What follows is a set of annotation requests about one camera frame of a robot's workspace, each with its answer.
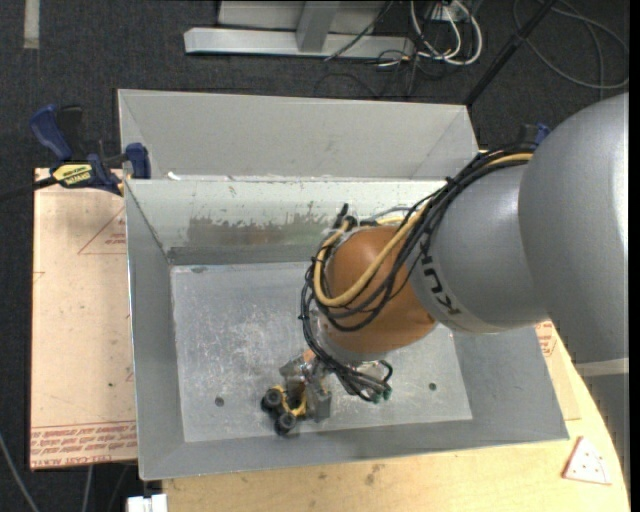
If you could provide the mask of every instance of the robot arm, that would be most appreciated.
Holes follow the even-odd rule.
[[[577,363],[624,364],[627,119],[622,95],[565,121],[535,154],[479,155],[395,225],[339,217],[307,273],[313,355],[281,369],[290,396],[314,382],[322,394],[318,376],[335,373],[351,394],[387,398],[382,357],[436,321],[491,333],[551,318]],[[314,392],[306,402],[317,412]]]

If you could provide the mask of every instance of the gray carpet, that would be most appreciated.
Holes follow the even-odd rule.
[[[480,60],[439,80],[419,75],[407,95],[408,74],[394,76],[360,62],[185,56],[182,34],[193,26],[210,25],[215,2],[41,3],[39,50],[23,48],[24,0],[3,0],[0,7],[0,193],[28,184],[31,169],[53,162],[27,124],[30,115],[48,103],[82,105],[86,138],[103,139],[107,154],[119,149],[118,88],[305,97],[382,96],[389,101],[460,103],[515,29],[511,0],[484,2],[477,16],[485,35]],[[536,2],[520,3],[519,12],[526,19],[534,12]],[[405,31],[407,4],[396,2],[377,31]],[[630,0],[573,0],[573,5],[629,40]],[[597,81],[595,47],[580,22],[550,13],[532,40],[567,72]],[[628,57],[609,36],[601,35],[601,40],[606,76],[610,81],[623,77]],[[431,64],[429,71],[439,74],[443,70],[440,64]],[[606,91],[604,96],[621,91]],[[475,102],[471,113],[480,144],[492,147],[512,141],[522,123],[541,121],[553,128],[599,97],[597,91],[558,77],[530,49],[522,47]],[[41,511],[80,510],[86,469],[34,474],[26,465],[32,208],[29,196],[0,203],[0,432]],[[624,392],[620,388],[621,396],[626,396]],[[622,446],[620,438],[618,432],[618,444]],[[105,509],[121,474],[120,466],[96,468],[89,510]],[[123,482],[123,494],[140,492],[135,471],[128,471]],[[28,510],[2,457],[0,510]]]

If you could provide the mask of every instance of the black wheel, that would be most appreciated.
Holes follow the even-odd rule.
[[[287,434],[298,423],[297,418],[290,412],[281,414],[276,420],[276,432],[280,435]]]
[[[282,393],[274,388],[267,391],[262,399],[262,405],[267,409],[275,409],[282,403]]]

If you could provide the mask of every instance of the white triangle sticker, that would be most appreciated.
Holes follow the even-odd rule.
[[[604,459],[597,452],[595,446],[584,437],[578,438],[562,476],[581,482],[611,484]]]

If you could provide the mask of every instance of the yellow clamp label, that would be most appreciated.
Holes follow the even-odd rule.
[[[64,182],[65,185],[75,185],[82,181],[91,179],[91,165],[88,164],[65,164],[53,171],[53,177]]]

